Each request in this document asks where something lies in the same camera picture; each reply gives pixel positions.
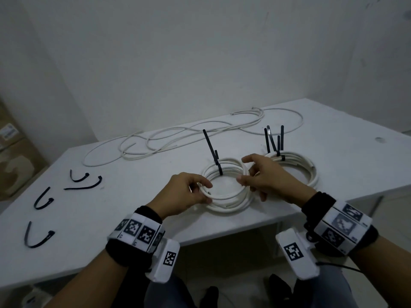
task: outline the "loose white cable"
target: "loose white cable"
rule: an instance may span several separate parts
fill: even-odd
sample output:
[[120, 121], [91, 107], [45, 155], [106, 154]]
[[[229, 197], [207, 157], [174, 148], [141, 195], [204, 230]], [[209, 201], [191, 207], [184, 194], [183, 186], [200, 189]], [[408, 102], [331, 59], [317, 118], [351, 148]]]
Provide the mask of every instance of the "loose white cable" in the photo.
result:
[[[105, 141], [105, 142], [103, 142], [103, 143], [100, 143], [99, 145], [97, 145], [97, 146], [95, 146], [93, 149], [91, 149], [91, 150], [84, 156], [84, 159], [81, 161], [81, 163], [82, 163], [84, 166], [87, 166], [87, 167], [96, 167], [96, 166], [101, 166], [101, 165], [109, 164], [109, 163], [114, 162], [114, 161], [116, 161], [116, 160], [118, 160], [118, 159], [120, 159], [120, 158], [123, 158], [123, 159], [125, 159], [125, 160], [139, 160], [139, 159], [143, 159], [143, 158], [146, 158], [146, 157], [148, 157], [148, 156], [151, 156], [151, 155], [153, 155], [153, 154], [156, 154], [156, 153], [158, 153], [158, 152], [163, 152], [163, 151], [168, 151], [168, 150], [180, 148], [180, 147], [183, 147], [183, 146], [192, 144], [192, 143], [194, 143], [194, 142], [198, 142], [198, 141], [200, 141], [200, 140], [203, 140], [204, 137], [200, 137], [199, 139], [196, 139], [196, 140], [193, 140], [193, 141], [187, 142], [187, 143], [185, 143], [185, 144], [181, 144], [181, 145], [173, 145], [173, 146], [170, 146], [170, 145], [172, 145], [172, 144], [175, 143], [175, 142], [178, 142], [179, 140], [181, 140], [181, 139], [183, 139], [183, 138], [187, 138], [187, 137], [193, 136], [193, 135], [202, 134], [202, 133], [203, 133], [203, 130], [202, 130], [202, 129], [195, 129], [194, 127], [197, 126], [197, 125], [203, 124], [203, 123], [208, 123], [208, 122], [219, 122], [219, 123], [228, 124], [228, 126], [224, 126], [224, 127], [217, 127], [217, 128], [208, 129], [208, 130], [206, 129], [206, 131], [207, 131], [207, 133], [208, 133], [208, 137], [211, 137], [211, 136], [220, 134], [220, 133], [225, 132], [225, 131], [227, 131], [227, 130], [237, 130], [237, 129], [240, 129], [240, 130], [242, 130], [242, 131], [244, 131], [244, 132], [247, 132], [247, 133], [250, 133], [250, 134], [264, 135], [264, 133], [252, 132], [252, 131], [246, 130], [246, 128], [249, 128], [249, 127], [251, 127], [251, 126], [256, 125], [257, 123], [259, 123], [259, 122], [262, 120], [262, 118], [264, 118], [264, 115], [265, 115], [265, 114], [264, 114], [264, 111], [265, 111], [265, 110], [285, 110], [285, 111], [291, 111], [291, 112], [293, 112], [293, 113], [298, 114], [298, 115], [301, 117], [301, 122], [300, 122], [300, 124], [299, 124], [297, 127], [295, 127], [294, 129], [290, 129], [290, 130], [285, 131], [284, 134], [290, 133], [290, 132], [298, 129], [298, 128], [304, 123], [304, 118], [303, 118], [303, 116], [302, 116], [300, 113], [298, 113], [297, 111], [295, 111], [295, 110], [285, 109], [285, 108], [267, 108], [267, 109], [262, 110], [262, 109], [260, 109], [260, 108], [254, 108], [254, 107], [253, 107], [253, 108], [250, 109], [250, 110], [243, 110], [243, 111], [238, 111], [238, 112], [232, 113], [232, 115], [237, 115], [237, 114], [254, 114], [254, 115], [257, 116], [253, 121], [248, 122], [248, 123], [244, 123], [244, 124], [235, 124], [235, 125], [233, 125], [233, 124], [231, 124], [231, 123], [229, 123], [229, 122], [226, 122], [226, 121], [213, 120], [213, 121], [200, 122], [200, 123], [194, 124], [194, 125], [192, 125], [192, 126], [190, 126], [190, 127], [184, 127], [184, 126], [169, 127], [169, 128], [162, 129], [162, 130], [159, 130], [159, 131], [157, 131], [157, 132], [154, 132], [154, 133], [152, 133], [152, 134], [151, 134], [150, 136], [148, 136], [148, 137], [144, 137], [144, 136], [142, 136], [142, 135], [139, 135], [138, 132], [137, 132], [137, 133], [134, 133], [134, 134], [131, 134], [131, 135], [126, 135], [126, 136], [120, 136], [120, 137], [117, 137], [117, 138], [113, 138], [113, 139], [107, 140], [107, 141]], [[161, 133], [163, 133], [163, 132], [170, 131], [170, 130], [178, 130], [178, 132], [173, 133], [173, 134], [170, 134], [170, 135], [162, 136], [162, 137], [155, 137], [155, 136], [158, 135], [158, 134], [161, 134]], [[168, 138], [168, 137], [174, 136], [174, 135], [176, 135], [176, 134], [179, 134], [179, 133], [181, 133], [182, 131], [185, 131], [185, 130], [192, 131], [192, 133], [186, 134], [186, 135], [183, 135], [183, 136], [180, 136], [180, 137], [177, 137], [177, 138], [175, 138], [175, 139], [172, 139], [172, 140], [170, 140], [169, 142], [167, 142], [165, 145], [163, 145], [163, 146], [160, 147], [160, 148], [153, 148], [153, 147], [150, 146], [150, 141], [151, 141], [151, 140], [159, 140], [159, 139]], [[140, 138], [142, 138], [142, 139], [145, 139], [145, 140], [146, 140], [146, 147], [147, 147], [149, 150], [151, 150], [151, 151], [148, 151], [148, 152], [147, 152], [147, 151], [144, 151], [144, 152], [130, 152], [129, 149], [130, 149], [132, 146], [134, 146], [135, 143], [133, 143], [133, 144], [127, 146], [127, 147], [123, 147], [123, 144], [124, 144], [128, 139], [130, 139], [131, 137], [140, 137]], [[125, 138], [125, 139], [122, 140], [121, 143], [118, 145], [118, 150], [119, 150], [120, 154], [119, 154], [119, 156], [117, 156], [115, 159], [109, 160], [109, 161], [104, 162], [104, 163], [98, 163], [98, 164], [89, 164], [89, 163], [86, 162], [87, 156], [88, 156], [93, 150], [97, 149], [98, 147], [100, 147], [100, 146], [102, 146], [102, 145], [105, 145], [105, 144], [108, 143], [108, 142], [111, 142], [111, 141], [113, 141], [113, 140], [120, 139], [120, 138]]]
[[[222, 158], [218, 162], [222, 165], [223, 173], [234, 173], [236, 175], [247, 175], [248, 169], [240, 160], [234, 158]], [[220, 175], [217, 165], [215, 162], [207, 165], [203, 172], [201, 173], [209, 181]], [[200, 184], [201, 192], [208, 198], [212, 199], [213, 202], [206, 206], [214, 212], [220, 213], [232, 213], [242, 210], [249, 206], [252, 195], [249, 187], [242, 186], [238, 191], [234, 191], [227, 195], [212, 195], [210, 189]], [[223, 200], [232, 200], [230, 202], [222, 202]]]
[[287, 165], [294, 165], [304, 168], [310, 174], [310, 179], [307, 183], [307, 186], [310, 186], [315, 189], [315, 186], [318, 182], [318, 174], [313, 162], [300, 155], [296, 152], [291, 151], [280, 151], [281, 155], [277, 156], [277, 152], [272, 152], [267, 155], [271, 160], [278, 162], [280, 165], [287, 164]]

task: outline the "white table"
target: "white table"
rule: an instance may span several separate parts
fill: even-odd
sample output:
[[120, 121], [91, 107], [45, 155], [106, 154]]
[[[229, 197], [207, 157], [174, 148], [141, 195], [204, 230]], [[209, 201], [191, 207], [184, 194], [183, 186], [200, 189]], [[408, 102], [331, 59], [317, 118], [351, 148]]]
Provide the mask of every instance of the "white table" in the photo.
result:
[[[302, 153], [315, 163], [320, 174], [318, 190], [345, 200], [367, 199], [411, 185], [411, 138], [385, 127], [352, 117], [308, 99], [275, 105], [297, 110], [304, 125], [285, 135], [285, 150]], [[254, 116], [223, 116], [219, 119], [239, 122]], [[253, 130], [273, 131], [298, 124], [298, 116], [281, 110], [269, 110]], [[381, 137], [386, 143], [375, 138]], [[210, 138], [220, 158], [241, 158], [249, 153], [266, 152], [264, 136], [240, 130]], [[99, 162], [118, 155], [118, 141], [94, 151], [89, 160]], [[0, 215], [0, 288], [16, 287], [78, 272], [105, 246], [106, 235], [128, 213], [149, 202], [170, 176], [182, 171], [200, 173], [212, 156], [205, 140], [143, 160], [117, 160], [100, 167], [84, 167], [80, 161], [96, 144], [67, 150], [32, 186]], [[135, 150], [144, 149], [138, 139]], [[72, 183], [69, 170], [82, 183]], [[89, 186], [103, 176], [95, 189], [64, 191], [70, 186]], [[42, 210], [34, 201], [48, 187], [55, 200]], [[255, 200], [246, 210], [231, 215], [191, 208], [165, 220], [166, 235], [181, 245], [224, 236], [289, 218], [299, 209], [280, 200], [265, 203]], [[49, 230], [56, 233], [41, 247], [29, 249], [23, 238], [32, 221], [29, 241], [40, 242]]]

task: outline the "shoe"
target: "shoe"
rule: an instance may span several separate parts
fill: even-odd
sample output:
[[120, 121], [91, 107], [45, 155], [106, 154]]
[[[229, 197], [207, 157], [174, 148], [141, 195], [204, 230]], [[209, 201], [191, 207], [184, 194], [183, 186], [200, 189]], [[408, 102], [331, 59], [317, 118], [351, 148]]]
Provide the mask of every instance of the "shoe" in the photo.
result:
[[265, 281], [267, 293], [277, 308], [286, 308], [290, 306], [293, 295], [291, 287], [279, 276], [272, 274], [268, 281]]
[[199, 308], [217, 308], [218, 301], [218, 288], [216, 286], [210, 286], [203, 299], [200, 301]]

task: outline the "hand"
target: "hand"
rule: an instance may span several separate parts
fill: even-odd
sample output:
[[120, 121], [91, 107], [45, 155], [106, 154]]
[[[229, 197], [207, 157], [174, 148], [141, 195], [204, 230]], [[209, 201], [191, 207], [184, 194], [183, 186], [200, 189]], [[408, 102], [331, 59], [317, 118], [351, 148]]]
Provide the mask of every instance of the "hand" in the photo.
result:
[[250, 186], [253, 192], [258, 190], [263, 202], [267, 200], [268, 193], [275, 193], [285, 201], [302, 207], [316, 193], [269, 157], [251, 154], [241, 160], [255, 164], [249, 169], [250, 175], [239, 175], [237, 181], [242, 186]]
[[213, 200], [203, 195], [197, 183], [207, 188], [213, 184], [198, 174], [180, 173], [171, 176], [170, 181], [158, 195], [147, 204], [161, 219], [184, 212], [197, 203], [210, 204]]

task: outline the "label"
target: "label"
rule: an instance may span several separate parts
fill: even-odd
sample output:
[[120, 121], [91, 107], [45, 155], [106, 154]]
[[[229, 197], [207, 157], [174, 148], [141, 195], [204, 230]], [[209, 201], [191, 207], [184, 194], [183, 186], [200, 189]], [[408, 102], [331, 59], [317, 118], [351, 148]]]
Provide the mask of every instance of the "label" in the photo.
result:
[[18, 130], [11, 123], [7, 123], [0, 130], [0, 135], [3, 137], [4, 140], [12, 139], [17, 134], [18, 134]]

